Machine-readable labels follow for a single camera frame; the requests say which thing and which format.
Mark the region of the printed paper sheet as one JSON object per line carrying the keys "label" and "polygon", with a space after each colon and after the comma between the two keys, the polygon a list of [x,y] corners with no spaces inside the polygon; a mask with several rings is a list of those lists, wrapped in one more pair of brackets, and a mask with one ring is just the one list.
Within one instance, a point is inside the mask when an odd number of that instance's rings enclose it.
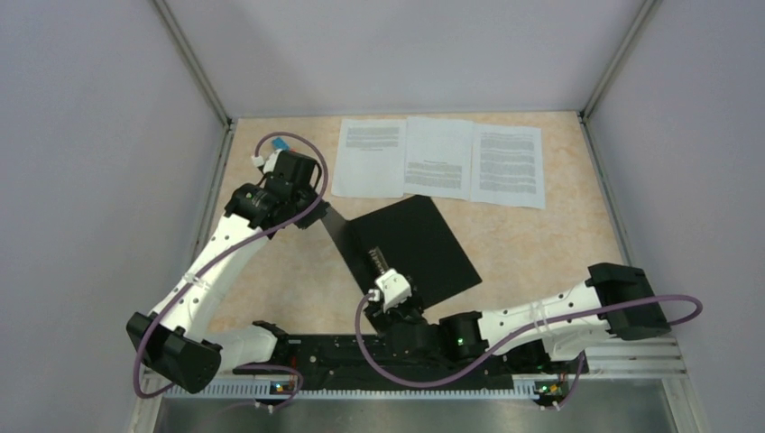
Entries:
{"label": "printed paper sheet", "polygon": [[343,198],[400,198],[406,156],[404,119],[344,119],[331,193]]}
{"label": "printed paper sheet", "polygon": [[473,132],[466,120],[408,117],[404,192],[468,200]]}
{"label": "printed paper sheet", "polygon": [[469,199],[499,206],[544,209],[541,130],[529,126],[476,124]]}

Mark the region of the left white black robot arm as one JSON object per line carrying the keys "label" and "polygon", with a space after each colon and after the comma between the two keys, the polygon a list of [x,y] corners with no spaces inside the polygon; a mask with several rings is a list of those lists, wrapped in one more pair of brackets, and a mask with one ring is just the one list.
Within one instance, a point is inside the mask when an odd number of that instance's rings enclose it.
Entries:
{"label": "left white black robot arm", "polygon": [[289,348],[267,327],[208,330],[239,274],[278,231],[304,229],[326,213],[327,163],[321,154],[276,151],[256,161],[262,179],[234,191],[179,283],[150,312],[136,312],[126,324],[136,350],[134,366],[146,366],[189,393],[244,364],[277,373],[290,358]]}

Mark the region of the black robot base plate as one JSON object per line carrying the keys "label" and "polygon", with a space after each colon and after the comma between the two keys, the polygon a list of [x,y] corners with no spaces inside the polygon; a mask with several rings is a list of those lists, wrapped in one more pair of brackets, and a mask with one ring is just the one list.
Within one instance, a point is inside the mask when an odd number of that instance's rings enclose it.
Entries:
{"label": "black robot base plate", "polygon": [[[363,341],[373,357],[373,343],[378,336],[364,335]],[[375,361],[386,372],[413,382],[434,382],[455,374],[470,360],[443,363]],[[270,359],[272,366],[289,367],[303,376],[301,389],[400,391],[407,387],[378,374],[364,359],[352,335],[297,335],[279,339]],[[576,373],[578,360],[553,361],[537,340],[521,345],[506,354],[491,355],[466,376],[437,386],[436,390],[500,390],[515,385],[519,374],[549,374],[566,378]]]}

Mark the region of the teal folder black inside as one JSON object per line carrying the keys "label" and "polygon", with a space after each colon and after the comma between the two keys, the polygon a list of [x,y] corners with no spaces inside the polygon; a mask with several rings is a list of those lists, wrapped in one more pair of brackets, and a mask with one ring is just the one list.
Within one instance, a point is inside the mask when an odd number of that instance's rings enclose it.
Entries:
{"label": "teal folder black inside", "polygon": [[364,308],[380,335],[482,281],[431,198],[412,196],[350,220],[330,207],[322,223],[362,293],[386,269],[412,287],[412,296],[388,314],[378,303]]}

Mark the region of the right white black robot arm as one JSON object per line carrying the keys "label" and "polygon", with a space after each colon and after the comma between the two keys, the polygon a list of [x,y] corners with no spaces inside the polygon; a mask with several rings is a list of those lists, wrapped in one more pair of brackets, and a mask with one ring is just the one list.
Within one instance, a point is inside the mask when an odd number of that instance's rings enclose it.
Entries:
{"label": "right white black robot arm", "polygon": [[669,321],[656,303],[608,310],[653,297],[643,269],[598,263],[588,271],[588,278],[573,288],[514,308],[469,311],[436,324],[423,317],[397,318],[383,333],[386,349],[397,357],[466,364],[484,354],[507,355],[530,345],[531,364],[552,372],[605,340],[636,341],[669,332]]}

